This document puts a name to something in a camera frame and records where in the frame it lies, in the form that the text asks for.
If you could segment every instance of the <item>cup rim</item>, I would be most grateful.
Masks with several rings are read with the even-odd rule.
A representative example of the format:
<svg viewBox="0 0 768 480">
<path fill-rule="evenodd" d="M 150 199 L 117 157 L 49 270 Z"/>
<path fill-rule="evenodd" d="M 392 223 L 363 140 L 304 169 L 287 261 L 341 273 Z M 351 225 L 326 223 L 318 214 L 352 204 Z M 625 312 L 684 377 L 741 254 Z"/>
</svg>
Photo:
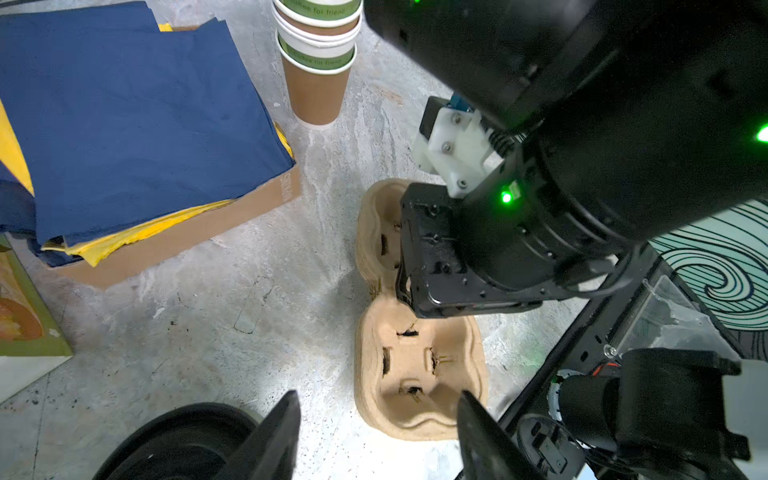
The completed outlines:
<svg viewBox="0 0 768 480">
<path fill-rule="evenodd" d="M 286 21 L 285 18 L 280 16 L 280 13 L 277 11 L 277 7 L 274 5 L 274 2 L 272 4 L 272 16 L 275 18 L 275 21 L 283 26 L 286 30 L 290 31 L 291 33 L 301 37 L 302 39 L 306 40 L 314 40 L 321 43 L 333 43 L 335 41 L 348 41 L 350 38 L 356 37 L 360 30 L 362 30 L 362 19 L 358 20 L 357 25 L 355 25 L 352 30 L 339 34 L 339 35 L 318 35 L 315 33 L 309 33 L 308 31 L 304 31 L 301 28 L 296 27 L 295 25 L 291 25 L 289 22 Z"/>
<path fill-rule="evenodd" d="M 353 53 L 352 58 L 347 62 L 346 65 L 343 67 L 334 68 L 333 70 L 319 70 L 318 68 L 312 68 L 307 67 L 306 65 L 300 64 L 298 61 L 291 58 L 290 55 L 288 55 L 285 50 L 283 50 L 283 46 L 280 45 L 280 40 L 277 38 L 277 31 L 275 31 L 275 43 L 277 44 L 277 49 L 280 51 L 280 54 L 285 58 L 287 61 L 291 62 L 294 66 L 301 68 L 304 71 L 308 71 L 309 73 L 314 73 L 317 75 L 336 75 L 343 73 L 346 70 L 349 70 L 352 67 L 352 64 L 355 63 L 355 59 L 357 58 L 357 44 L 355 43 L 353 45 Z"/>
<path fill-rule="evenodd" d="M 317 18 L 311 18 L 306 17 L 304 15 L 301 15 L 300 13 L 294 12 L 290 8 L 286 7 L 280 0 L 272 0 L 272 3 L 280 9 L 280 11 L 289 17 L 291 17 L 293 20 L 296 20 L 297 22 L 301 22 L 306 25 L 311 25 L 313 27 L 325 27 L 325 28 L 333 28 L 333 27 L 340 27 L 342 25 L 346 25 L 350 23 L 355 18 L 358 18 L 362 14 L 362 4 L 363 2 L 360 2 L 360 6 L 357 8 L 355 13 L 351 14 L 349 17 L 346 18 L 340 18 L 339 20 L 318 20 Z"/>
</svg>

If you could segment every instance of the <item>gray tabletop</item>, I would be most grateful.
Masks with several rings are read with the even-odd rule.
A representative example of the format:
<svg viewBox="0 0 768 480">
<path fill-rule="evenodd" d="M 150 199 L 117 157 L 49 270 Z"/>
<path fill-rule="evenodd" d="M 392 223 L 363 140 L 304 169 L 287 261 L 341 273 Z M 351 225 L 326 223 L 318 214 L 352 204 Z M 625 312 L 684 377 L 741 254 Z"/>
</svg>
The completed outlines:
<svg viewBox="0 0 768 480">
<path fill-rule="evenodd" d="M 107 3 L 51 0 L 0 15 Z M 227 20 L 293 146 L 303 195 L 106 291 L 47 271 L 14 242 L 74 357 L 0 404 L 0 478 L 90 478 L 170 409 L 224 402 L 258 418 L 289 389 L 302 409 L 294 478 L 453 478 L 458 442 L 391 439 L 364 423 L 353 399 L 355 325 L 370 301 L 354 263 L 360 198 L 387 177 L 439 182 L 416 170 L 410 144 L 427 97 L 450 90 L 365 25 L 339 120 L 309 131 L 290 109 L 269 0 L 147 3 L 160 23 Z M 478 317 L 492 415 L 583 305 Z"/>
</svg>

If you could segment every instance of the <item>paper cup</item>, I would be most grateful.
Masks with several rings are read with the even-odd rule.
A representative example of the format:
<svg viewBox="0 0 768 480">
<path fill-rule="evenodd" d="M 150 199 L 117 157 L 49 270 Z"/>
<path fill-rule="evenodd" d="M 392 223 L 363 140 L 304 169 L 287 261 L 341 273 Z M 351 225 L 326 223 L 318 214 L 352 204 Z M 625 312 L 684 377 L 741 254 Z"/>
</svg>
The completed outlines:
<svg viewBox="0 0 768 480">
<path fill-rule="evenodd" d="M 352 57 L 346 65 L 333 70 L 307 67 L 291 58 L 280 44 L 275 32 L 275 42 L 283 57 L 288 97 L 293 113 L 305 127 L 328 128 L 341 112 L 349 70 L 357 58 L 357 46 L 353 45 Z"/>
<path fill-rule="evenodd" d="M 348 25 L 344 25 L 342 27 L 337 28 L 319 28 L 319 27 L 308 27 L 307 25 L 303 25 L 290 17 L 287 17 L 285 14 L 283 14 L 280 10 L 277 9 L 275 4 L 272 4 L 272 15 L 275 19 L 275 24 L 280 25 L 283 28 L 285 28 L 288 31 L 291 31 L 293 34 L 302 37 L 302 38 L 308 38 L 310 40 L 314 41 L 343 41 L 350 38 L 356 37 L 360 33 L 360 29 L 362 28 L 362 23 L 360 22 L 359 18 L 355 20 L 353 23 L 349 23 Z M 312 31 L 307 31 L 307 29 L 312 29 L 314 31 L 321 31 L 321 33 L 313 33 Z"/>
<path fill-rule="evenodd" d="M 295 12 L 286 7 L 280 0 L 273 0 L 273 4 L 275 5 L 275 8 L 277 8 L 277 11 L 283 14 L 284 18 L 294 20 L 296 22 L 296 24 L 294 24 L 295 26 L 317 35 L 323 35 L 323 32 L 325 31 L 324 29 L 331 28 L 341 28 L 341 31 L 330 32 L 331 35 L 338 35 L 349 31 L 357 25 L 360 15 L 362 14 L 362 2 L 360 2 L 360 6 L 350 16 L 338 20 L 321 20 L 302 15 L 299 12 Z"/>
<path fill-rule="evenodd" d="M 362 0 L 280 0 L 288 9 L 308 18 L 334 22 L 352 17 Z"/>
<path fill-rule="evenodd" d="M 305 38 L 277 24 L 277 41 L 289 57 L 305 67 L 335 70 L 352 60 L 356 35 L 343 35 L 341 40 L 317 41 Z"/>
</svg>

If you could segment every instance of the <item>green led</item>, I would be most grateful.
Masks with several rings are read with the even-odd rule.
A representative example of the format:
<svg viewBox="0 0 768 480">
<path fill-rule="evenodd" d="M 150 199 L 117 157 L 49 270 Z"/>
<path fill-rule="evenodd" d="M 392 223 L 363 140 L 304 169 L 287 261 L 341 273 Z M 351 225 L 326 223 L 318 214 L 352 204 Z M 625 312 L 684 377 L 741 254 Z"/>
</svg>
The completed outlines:
<svg viewBox="0 0 768 480">
<path fill-rule="evenodd" d="M 768 144 L 768 124 L 763 125 L 760 131 L 757 132 L 757 141 Z"/>
</svg>

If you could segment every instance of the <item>cardboard box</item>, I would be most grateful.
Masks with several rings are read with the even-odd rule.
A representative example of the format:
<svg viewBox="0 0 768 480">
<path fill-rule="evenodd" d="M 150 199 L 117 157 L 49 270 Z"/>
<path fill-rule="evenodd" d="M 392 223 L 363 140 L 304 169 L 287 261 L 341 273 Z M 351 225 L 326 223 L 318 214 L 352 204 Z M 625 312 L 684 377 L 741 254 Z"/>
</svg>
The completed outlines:
<svg viewBox="0 0 768 480">
<path fill-rule="evenodd" d="M 301 195 L 299 165 L 225 207 L 209 210 L 140 242 L 124 245 L 97 266 L 84 261 L 51 268 L 80 283 L 107 288 Z"/>
<path fill-rule="evenodd" d="M 0 402 L 71 357 L 61 330 L 0 235 Z"/>
</svg>

